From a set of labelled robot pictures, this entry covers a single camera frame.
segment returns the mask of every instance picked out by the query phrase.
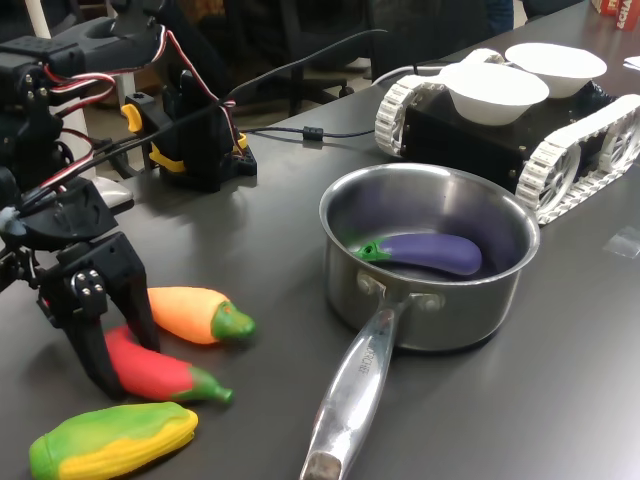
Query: purple eggplant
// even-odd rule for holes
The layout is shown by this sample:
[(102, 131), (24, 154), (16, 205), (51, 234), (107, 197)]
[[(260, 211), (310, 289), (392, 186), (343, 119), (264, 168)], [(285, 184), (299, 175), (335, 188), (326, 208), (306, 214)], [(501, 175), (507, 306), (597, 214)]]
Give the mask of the purple eggplant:
[(367, 243), (355, 255), (368, 262), (419, 265), (457, 275), (471, 275), (482, 265), (482, 253), (475, 243), (443, 233), (407, 233), (383, 237)]

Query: white bowl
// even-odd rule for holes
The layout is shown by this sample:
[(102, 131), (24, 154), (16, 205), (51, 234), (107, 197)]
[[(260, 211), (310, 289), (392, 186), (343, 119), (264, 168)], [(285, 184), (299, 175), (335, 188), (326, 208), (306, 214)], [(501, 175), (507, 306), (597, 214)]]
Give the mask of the white bowl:
[(607, 64), (593, 53), (552, 43), (514, 45), (505, 57), (544, 80), (551, 98), (570, 97), (607, 71)]
[(481, 125), (507, 125), (531, 105), (542, 102), (549, 88), (535, 75), (493, 63), (458, 63), (442, 70), (460, 115)]

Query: metal handle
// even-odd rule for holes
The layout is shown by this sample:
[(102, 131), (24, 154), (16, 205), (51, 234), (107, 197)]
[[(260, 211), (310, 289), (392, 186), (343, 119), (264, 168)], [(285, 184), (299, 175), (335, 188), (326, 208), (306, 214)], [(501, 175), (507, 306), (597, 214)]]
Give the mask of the metal handle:
[(389, 368), (398, 320), (409, 299), (389, 303), (360, 331), (316, 416), (300, 480), (342, 480), (364, 441)]

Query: yellow bracket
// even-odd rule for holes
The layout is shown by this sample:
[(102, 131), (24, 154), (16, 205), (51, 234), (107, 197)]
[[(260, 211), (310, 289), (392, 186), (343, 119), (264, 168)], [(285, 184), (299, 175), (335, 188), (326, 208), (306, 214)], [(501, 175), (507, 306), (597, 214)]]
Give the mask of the yellow bracket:
[(122, 106), (120, 111), (125, 117), (127, 117), (127, 120), (129, 121), (129, 131), (131, 133), (138, 133), (142, 131), (142, 117), (135, 106), (127, 103)]
[(184, 162), (175, 162), (170, 158), (165, 157), (160, 153), (160, 150), (158, 150), (158, 147), (156, 147), (153, 142), (151, 142), (151, 153), (149, 154), (149, 158), (158, 165), (162, 165), (171, 173), (183, 173), (186, 170), (186, 168), (184, 168)]
[[(243, 150), (245, 150), (248, 146), (249, 146), (249, 141), (247, 140), (247, 136), (244, 133), (240, 134), (240, 137), (238, 138), (238, 145), (240, 145), (240, 148), (242, 148)], [(233, 153), (240, 155), (240, 151), (238, 151), (237, 147), (233, 147)]]

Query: plastic toy vegetable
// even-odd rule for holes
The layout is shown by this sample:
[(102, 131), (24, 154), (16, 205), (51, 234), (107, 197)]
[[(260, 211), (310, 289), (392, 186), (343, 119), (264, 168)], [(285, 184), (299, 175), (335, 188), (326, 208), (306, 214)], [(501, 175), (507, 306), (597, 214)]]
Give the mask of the plastic toy vegetable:
[(198, 417), (172, 402), (122, 405), (62, 422), (29, 449), (36, 480), (104, 480), (186, 445)]
[(407, 233), (384, 237), (355, 253), (368, 262), (389, 261), (471, 275), (482, 266), (482, 253), (471, 240), (443, 233)]
[(113, 368), (129, 393), (157, 401), (232, 400), (233, 391), (204, 370), (134, 343), (127, 326), (111, 330), (105, 340)]
[(165, 330), (193, 343), (239, 340), (256, 329), (223, 294), (206, 288), (150, 288), (153, 319)]

